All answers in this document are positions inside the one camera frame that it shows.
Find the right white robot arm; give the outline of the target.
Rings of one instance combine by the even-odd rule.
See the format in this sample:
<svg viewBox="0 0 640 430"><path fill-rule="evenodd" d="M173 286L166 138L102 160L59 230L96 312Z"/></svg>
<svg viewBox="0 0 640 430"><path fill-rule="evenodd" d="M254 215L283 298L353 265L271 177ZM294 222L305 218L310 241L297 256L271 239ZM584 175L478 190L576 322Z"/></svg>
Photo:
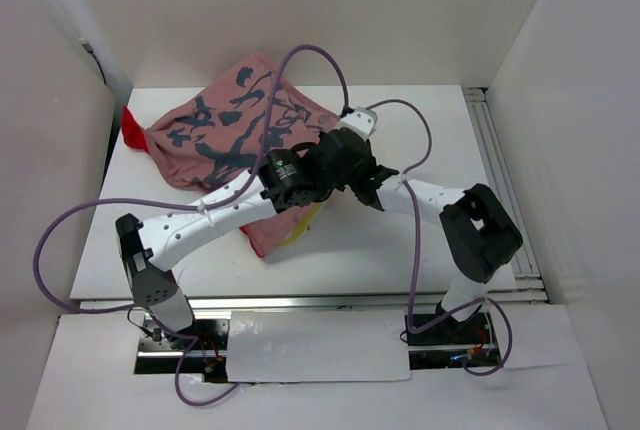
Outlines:
<svg viewBox="0 0 640 430"><path fill-rule="evenodd" d="M471 329L471 319L487 300L487 285L523 245L523 237L493 190L477 183L469 189L443 187L412 179L377 165L352 177L348 186L371 208L414 218L414 255L409 287L407 332L420 334L436 327L441 338L460 341ZM436 317L420 326L413 323L422 250L422 224L439 227L457 268Z"/></svg>

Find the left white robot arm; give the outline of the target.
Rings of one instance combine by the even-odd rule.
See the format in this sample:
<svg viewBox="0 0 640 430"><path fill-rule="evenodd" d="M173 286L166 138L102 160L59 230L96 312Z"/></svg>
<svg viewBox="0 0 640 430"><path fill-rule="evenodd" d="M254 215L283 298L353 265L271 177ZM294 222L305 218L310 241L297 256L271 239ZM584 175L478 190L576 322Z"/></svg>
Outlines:
<svg viewBox="0 0 640 430"><path fill-rule="evenodd" d="M206 195L193 212L120 217L119 252L135 305L160 324L172 347L189 347L198 326L173 275L177 263L237 228L323 202L374 165L368 132L343 126L316 143L270 151L256 176L239 175Z"/></svg>

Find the cream pillow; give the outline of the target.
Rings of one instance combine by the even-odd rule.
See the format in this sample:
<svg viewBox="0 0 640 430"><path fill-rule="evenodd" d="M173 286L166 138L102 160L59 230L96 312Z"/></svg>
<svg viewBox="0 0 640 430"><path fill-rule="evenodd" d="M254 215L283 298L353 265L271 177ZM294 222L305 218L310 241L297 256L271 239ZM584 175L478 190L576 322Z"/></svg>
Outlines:
<svg viewBox="0 0 640 430"><path fill-rule="evenodd" d="M288 247L299 241L311 228L314 219L324 209L325 203L315 202L305 208L305 214L296 219L295 228L279 243L280 247Z"/></svg>

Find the red patterned pillowcase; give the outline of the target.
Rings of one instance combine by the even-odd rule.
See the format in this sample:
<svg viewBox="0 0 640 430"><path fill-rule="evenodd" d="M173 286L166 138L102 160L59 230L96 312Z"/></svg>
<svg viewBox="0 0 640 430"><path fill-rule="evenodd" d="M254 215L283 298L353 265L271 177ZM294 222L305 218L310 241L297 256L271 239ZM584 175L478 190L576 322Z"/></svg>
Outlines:
<svg viewBox="0 0 640 430"><path fill-rule="evenodd" d="M338 117L287 80L278 87L270 125L264 127L276 69L266 57L252 54L149 127L125 109L124 142L148 154L170 186L204 193L252 169L260 149L317 142L320 133L335 127Z"/></svg>

